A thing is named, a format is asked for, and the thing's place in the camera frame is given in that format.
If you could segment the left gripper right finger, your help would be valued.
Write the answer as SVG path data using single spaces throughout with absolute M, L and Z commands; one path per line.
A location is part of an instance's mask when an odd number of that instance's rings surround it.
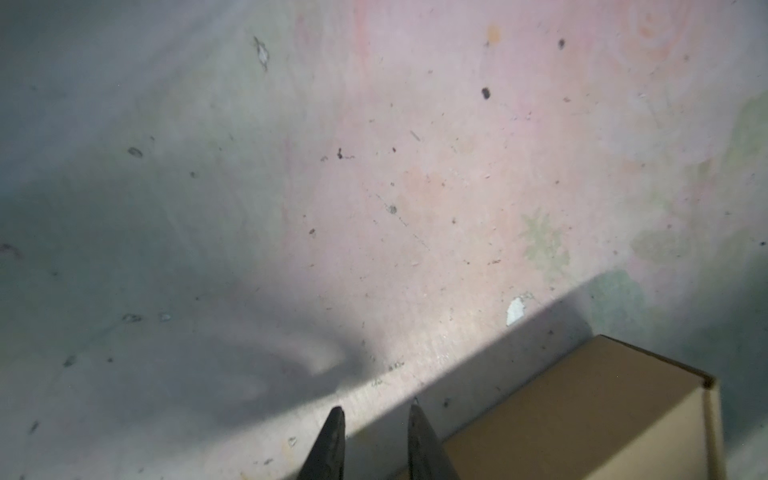
M 458 480 L 440 439 L 424 411 L 412 403 L 408 417 L 408 473 L 410 480 Z

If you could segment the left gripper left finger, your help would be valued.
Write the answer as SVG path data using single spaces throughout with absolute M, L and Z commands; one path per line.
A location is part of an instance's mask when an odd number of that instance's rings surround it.
M 346 418 L 341 406 L 333 407 L 321 428 L 297 480 L 342 480 L 346 447 Z

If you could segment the brown cardboard box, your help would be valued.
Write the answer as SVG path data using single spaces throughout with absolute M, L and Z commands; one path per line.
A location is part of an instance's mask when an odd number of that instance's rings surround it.
M 723 479 L 720 388 L 599 335 L 441 440 L 459 479 Z

